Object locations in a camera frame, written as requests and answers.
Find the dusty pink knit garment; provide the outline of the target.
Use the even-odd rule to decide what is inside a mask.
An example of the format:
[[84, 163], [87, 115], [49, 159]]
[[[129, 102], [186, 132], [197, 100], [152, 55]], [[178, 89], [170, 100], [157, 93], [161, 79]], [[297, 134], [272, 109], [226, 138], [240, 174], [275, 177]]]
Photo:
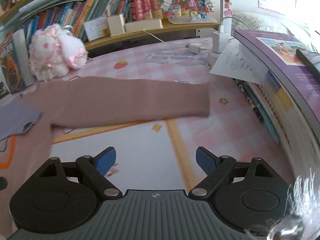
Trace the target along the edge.
[[10, 144], [1, 157], [3, 238], [13, 232], [11, 197], [50, 155], [52, 127], [88, 128], [210, 114], [207, 83], [92, 76], [41, 82], [33, 92], [17, 97], [43, 111], [43, 116], [29, 131], [7, 138]]

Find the lavender knit garment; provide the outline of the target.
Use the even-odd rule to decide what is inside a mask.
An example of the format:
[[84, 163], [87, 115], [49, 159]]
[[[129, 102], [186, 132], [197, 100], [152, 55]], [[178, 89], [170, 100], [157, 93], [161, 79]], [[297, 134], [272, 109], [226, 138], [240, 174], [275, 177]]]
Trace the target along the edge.
[[43, 116], [43, 111], [22, 102], [16, 97], [1, 106], [1, 141], [31, 129]]

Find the pink cartoon desk mat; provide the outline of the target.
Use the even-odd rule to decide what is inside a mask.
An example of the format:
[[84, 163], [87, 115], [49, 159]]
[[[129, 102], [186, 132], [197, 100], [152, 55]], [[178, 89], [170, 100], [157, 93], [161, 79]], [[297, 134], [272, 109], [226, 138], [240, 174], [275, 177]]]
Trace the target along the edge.
[[52, 143], [46, 154], [28, 157], [17, 154], [17, 143], [1, 142], [1, 176], [28, 178], [30, 164], [41, 165], [49, 157], [75, 161], [96, 155], [105, 148], [116, 149], [117, 159], [107, 178], [121, 191], [127, 189], [192, 189], [205, 174], [195, 161], [203, 146], [216, 155], [230, 155], [247, 162], [264, 158], [285, 180], [294, 181], [291, 165], [260, 123], [235, 82], [210, 74], [206, 52], [192, 55], [187, 40], [148, 44], [92, 57], [66, 81], [86, 76], [116, 79], [150, 79], [181, 83], [210, 83], [210, 116], [135, 122], [117, 126], [75, 129], [51, 127]]

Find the stack of purple books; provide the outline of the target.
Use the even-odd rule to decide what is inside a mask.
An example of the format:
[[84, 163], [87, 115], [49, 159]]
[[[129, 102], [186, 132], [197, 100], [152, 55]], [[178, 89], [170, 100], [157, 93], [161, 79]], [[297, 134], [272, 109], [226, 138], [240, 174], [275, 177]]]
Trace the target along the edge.
[[295, 175], [319, 174], [319, 84], [296, 56], [306, 45], [268, 31], [236, 29], [234, 37], [285, 129]]

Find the white paper sheet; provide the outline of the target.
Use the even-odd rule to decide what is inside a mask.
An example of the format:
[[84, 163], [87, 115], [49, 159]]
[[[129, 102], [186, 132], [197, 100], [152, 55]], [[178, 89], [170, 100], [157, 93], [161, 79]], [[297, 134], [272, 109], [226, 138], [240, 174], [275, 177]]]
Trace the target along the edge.
[[261, 84], [254, 64], [240, 51], [240, 42], [231, 39], [210, 69], [210, 74]]

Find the white pink plush bunny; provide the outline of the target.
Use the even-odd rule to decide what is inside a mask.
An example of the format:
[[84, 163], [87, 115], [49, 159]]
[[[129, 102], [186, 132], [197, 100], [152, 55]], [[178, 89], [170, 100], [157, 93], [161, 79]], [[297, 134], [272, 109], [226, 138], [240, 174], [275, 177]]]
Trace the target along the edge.
[[83, 42], [73, 36], [70, 26], [53, 24], [32, 36], [30, 70], [37, 81], [50, 81], [82, 68], [87, 63], [87, 55]]

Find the white charger plug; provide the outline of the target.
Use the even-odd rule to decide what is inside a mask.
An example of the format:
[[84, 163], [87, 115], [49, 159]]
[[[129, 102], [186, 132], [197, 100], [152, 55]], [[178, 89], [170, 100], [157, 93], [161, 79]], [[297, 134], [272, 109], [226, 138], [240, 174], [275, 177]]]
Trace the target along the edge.
[[218, 30], [213, 31], [212, 51], [217, 54], [221, 53], [224, 50], [224, 48], [227, 46], [230, 36], [231, 36], [231, 33], [225, 31], [223, 25], [219, 25]]

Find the Harry Potter book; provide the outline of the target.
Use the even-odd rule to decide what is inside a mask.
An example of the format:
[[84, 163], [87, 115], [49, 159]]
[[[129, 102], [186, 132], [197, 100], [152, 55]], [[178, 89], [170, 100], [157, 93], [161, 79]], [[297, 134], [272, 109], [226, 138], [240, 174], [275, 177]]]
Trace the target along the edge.
[[34, 82], [24, 30], [19, 29], [1, 43], [1, 98], [19, 93]]

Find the cream desk organiser box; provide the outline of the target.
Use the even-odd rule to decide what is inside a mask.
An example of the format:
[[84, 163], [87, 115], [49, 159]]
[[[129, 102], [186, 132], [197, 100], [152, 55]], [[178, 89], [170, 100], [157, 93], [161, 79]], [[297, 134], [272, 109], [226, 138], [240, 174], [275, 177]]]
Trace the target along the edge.
[[163, 29], [162, 20], [159, 18], [140, 20], [125, 23], [123, 14], [107, 17], [107, 25], [110, 36], [123, 35], [144, 30]]

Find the white wooden bookshelf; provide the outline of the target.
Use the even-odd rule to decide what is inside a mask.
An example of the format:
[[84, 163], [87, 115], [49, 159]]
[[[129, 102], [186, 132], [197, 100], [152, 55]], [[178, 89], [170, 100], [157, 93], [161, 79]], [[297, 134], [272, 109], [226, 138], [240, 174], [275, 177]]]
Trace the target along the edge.
[[[6, 11], [1, 16], [1, 31], [7, 30], [9, 27], [13, 26], [16, 19], [20, 18], [21, 14], [18, 10], [29, 5], [34, 0], [20, 0], [15, 5], [13, 5], [8, 11]], [[141, 27], [132, 32], [126, 30], [127, 24], [120, 16], [111, 16], [104, 19], [108, 24], [108, 30], [110, 31], [109, 36], [102, 36], [98, 39], [89, 41], [85, 43], [85, 47], [88, 51], [97, 49], [108, 44], [115, 42], [121, 42], [125, 40], [130, 40], [133, 38], [138, 38], [148, 35], [148, 33], [159, 34], [159, 33], [170, 33], [184, 30], [195, 30], [195, 29], [206, 29], [206, 28], [217, 28], [220, 23], [216, 19], [207, 16], [204, 20], [194, 20], [193, 22], [184, 22], [179, 24], [174, 24], [171, 20], [162, 20], [161, 28], [150, 29], [150, 23], [146, 27]]]

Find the row of colourful books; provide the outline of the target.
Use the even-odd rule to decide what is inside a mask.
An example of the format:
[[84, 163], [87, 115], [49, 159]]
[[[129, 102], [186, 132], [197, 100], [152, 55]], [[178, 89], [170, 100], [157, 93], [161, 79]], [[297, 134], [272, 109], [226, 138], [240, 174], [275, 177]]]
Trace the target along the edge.
[[214, 9], [212, 0], [49, 0], [27, 10], [23, 29], [27, 43], [38, 30], [54, 24], [86, 42], [85, 24], [101, 17], [122, 15], [125, 22], [180, 16], [203, 19]]

